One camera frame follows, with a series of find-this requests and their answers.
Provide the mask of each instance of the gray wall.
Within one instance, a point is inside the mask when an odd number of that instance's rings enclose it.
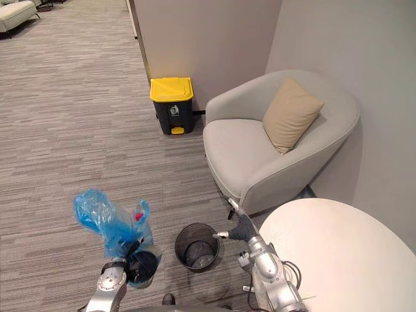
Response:
[[[152,78],[191,76],[194,110],[264,74],[281,0],[135,0]]]
[[[368,212],[415,252],[416,1],[284,0],[266,71],[284,68],[331,77],[361,107],[317,196]]]

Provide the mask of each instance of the trash bin lid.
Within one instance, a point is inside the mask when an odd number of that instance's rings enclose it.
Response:
[[[179,102],[192,99],[194,92],[189,77],[152,79],[150,98],[155,102]]]

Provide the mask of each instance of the trash can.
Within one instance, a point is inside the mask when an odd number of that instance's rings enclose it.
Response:
[[[175,254],[181,264],[193,272],[206,271],[220,251],[220,241],[213,237],[216,231],[204,223],[192,223],[177,236]]]
[[[192,131],[192,84],[189,77],[152,79],[150,98],[162,131],[166,135],[182,135]]]

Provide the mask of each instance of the plastic bag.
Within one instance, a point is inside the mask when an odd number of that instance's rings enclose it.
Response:
[[[106,257],[125,257],[130,267],[142,270],[147,265],[147,280],[136,283],[129,281],[133,287],[147,287],[161,260],[161,251],[153,245],[148,218],[150,207],[146,200],[137,205],[134,215],[113,204],[109,197],[96,189],[90,189],[78,194],[73,200],[73,211],[77,221],[86,229],[101,235],[105,242]],[[146,264],[145,252],[155,256],[156,263],[150,269]]]

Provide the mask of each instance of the armchair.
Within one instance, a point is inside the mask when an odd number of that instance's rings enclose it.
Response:
[[[281,155],[263,129],[263,116],[279,86],[292,77],[324,101],[317,119],[294,149]],[[323,76],[276,71],[210,100],[203,130],[205,154],[216,184],[249,214],[297,195],[345,141],[359,119],[352,96]]]

